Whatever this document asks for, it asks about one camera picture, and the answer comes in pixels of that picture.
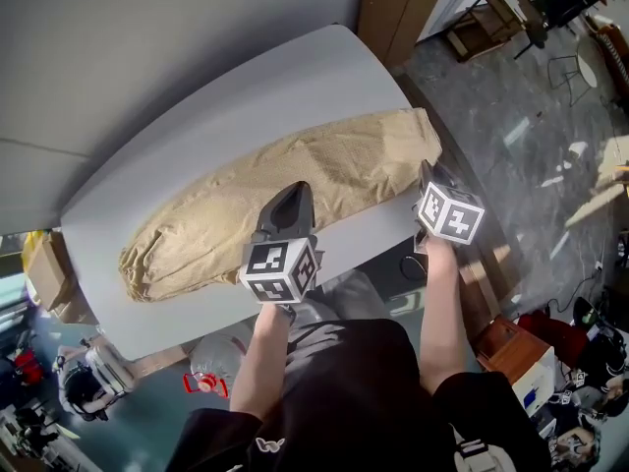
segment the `white table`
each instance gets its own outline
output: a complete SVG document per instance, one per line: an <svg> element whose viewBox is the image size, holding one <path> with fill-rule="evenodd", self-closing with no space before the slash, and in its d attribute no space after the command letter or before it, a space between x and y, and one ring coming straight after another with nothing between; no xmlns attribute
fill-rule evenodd
<svg viewBox="0 0 629 472"><path fill-rule="evenodd" d="M164 202L218 166L319 124L409 102L369 50L330 26L272 49L195 92L135 136L66 206L62 231L81 288L129 360L255 315L242 286L212 284L164 302L127 296L118 257ZM318 233L318 282L414 234L414 191Z"/></svg>

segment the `person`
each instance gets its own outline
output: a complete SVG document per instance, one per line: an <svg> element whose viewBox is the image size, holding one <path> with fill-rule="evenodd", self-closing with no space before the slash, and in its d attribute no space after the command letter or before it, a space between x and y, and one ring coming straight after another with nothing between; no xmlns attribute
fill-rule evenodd
<svg viewBox="0 0 629 472"><path fill-rule="evenodd" d="M573 371L574 379L566 389L573 392L581 408L611 417L626 409L629 403L629 381L624 376L626 351L617 330L600 323L585 332L552 319L541 310L523 315L518 325L552 346L557 358ZM579 373L584 374L581 382Z"/></svg>
<svg viewBox="0 0 629 472"><path fill-rule="evenodd" d="M322 285L345 320L291 329L264 304L230 410L193 412L167 470L476 470L470 456L483 470L550 470L507 378L466 372L456 257L438 238L426 249L419 359L359 271Z"/></svg>

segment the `red object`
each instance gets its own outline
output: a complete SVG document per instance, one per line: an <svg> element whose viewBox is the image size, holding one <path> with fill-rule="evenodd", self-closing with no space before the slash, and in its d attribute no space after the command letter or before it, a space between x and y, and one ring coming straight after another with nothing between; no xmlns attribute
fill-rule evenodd
<svg viewBox="0 0 629 472"><path fill-rule="evenodd" d="M26 384L37 384L43 379L43 369L37 362L32 350L20 353L13 361L22 373L22 381Z"/></svg>
<svg viewBox="0 0 629 472"><path fill-rule="evenodd" d="M557 358L571 369L577 367L579 356L590 342L584 330L552 319L540 310L520 317L518 325L553 346Z"/></svg>
<svg viewBox="0 0 629 472"><path fill-rule="evenodd" d="M190 382L188 380L188 377L194 379L195 382L197 382L197 384L207 385L209 387L209 390L204 390L200 388L192 389L190 387ZM186 373L184 374L184 388L186 389L188 393L194 393L195 391L205 391L205 392L213 391L214 393L217 393L219 396L223 398L227 398L229 396L227 393L227 384L225 384L225 381L222 378L220 380L217 380L214 374Z"/></svg>

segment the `black t-shirt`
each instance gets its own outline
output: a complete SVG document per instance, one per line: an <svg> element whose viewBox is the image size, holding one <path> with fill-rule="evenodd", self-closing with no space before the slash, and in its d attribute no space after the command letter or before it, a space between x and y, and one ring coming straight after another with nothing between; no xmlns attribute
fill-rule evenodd
<svg viewBox="0 0 629 472"><path fill-rule="evenodd" d="M396 322L314 324L299 333L284 396L268 418L195 411L168 470L453 471L450 423L466 440L503 447L518 470L549 470L547 446L502 374L455 375L430 397Z"/></svg>

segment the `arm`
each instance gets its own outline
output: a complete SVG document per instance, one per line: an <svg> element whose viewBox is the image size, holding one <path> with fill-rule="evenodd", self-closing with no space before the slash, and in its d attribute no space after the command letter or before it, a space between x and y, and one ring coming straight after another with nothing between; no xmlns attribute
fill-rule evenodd
<svg viewBox="0 0 629 472"><path fill-rule="evenodd" d="M290 320L274 304L262 305L254 337L232 388L230 411L260 420L282 396Z"/></svg>
<svg viewBox="0 0 629 472"><path fill-rule="evenodd" d="M422 385L434 394L447 378L465 372L466 335L454 250L447 241L429 237L426 251L429 277L419 363Z"/></svg>

